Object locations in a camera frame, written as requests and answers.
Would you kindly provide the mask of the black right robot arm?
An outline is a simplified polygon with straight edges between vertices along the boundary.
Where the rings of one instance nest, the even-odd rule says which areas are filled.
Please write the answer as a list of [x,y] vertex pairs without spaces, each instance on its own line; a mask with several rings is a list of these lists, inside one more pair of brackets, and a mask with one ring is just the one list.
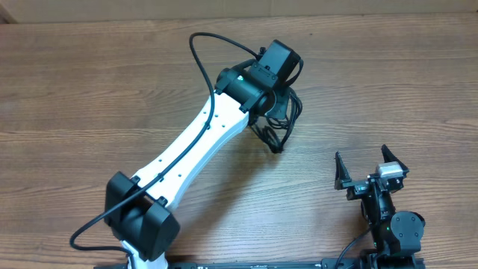
[[[409,168],[386,146],[381,146],[384,162],[366,179],[354,181],[341,155],[335,154],[335,189],[345,190],[347,200],[361,201],[361,214],[368,228],[353,239],[336,259],[335,268],[424,268],[415,253],[421,250],[426,221],[413,211],[397,211],[391,195],[404,187]],[[373,249],[362,250],[358,258],[344,261],[345,254],[370,234]]]

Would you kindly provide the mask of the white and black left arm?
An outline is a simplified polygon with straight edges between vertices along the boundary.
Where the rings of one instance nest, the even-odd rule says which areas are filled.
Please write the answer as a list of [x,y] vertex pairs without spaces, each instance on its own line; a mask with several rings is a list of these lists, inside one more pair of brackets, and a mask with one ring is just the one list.
[[204,166],[250,128],[280,153],[302,112],[291,85],[301,57],[274,40],[247,61],[225,68],[193,122],[133,176],[118,172],[106,188],[106,224],[121,242],[127,268],[167,268],[165,252],[180,230],[173,212]]

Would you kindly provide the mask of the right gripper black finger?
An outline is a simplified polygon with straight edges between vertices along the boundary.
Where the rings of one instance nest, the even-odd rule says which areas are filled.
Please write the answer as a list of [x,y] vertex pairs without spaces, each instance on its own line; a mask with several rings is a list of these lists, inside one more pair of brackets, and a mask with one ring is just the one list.
[[381,151],[385,163],[396,161],[404,173],[409,172],[409,168],[399,158],[397,158],[385,144],[381,146]]
[[335,153],[335,190],[342,190],[351,185],[352,179],[345,167],[340,152]]

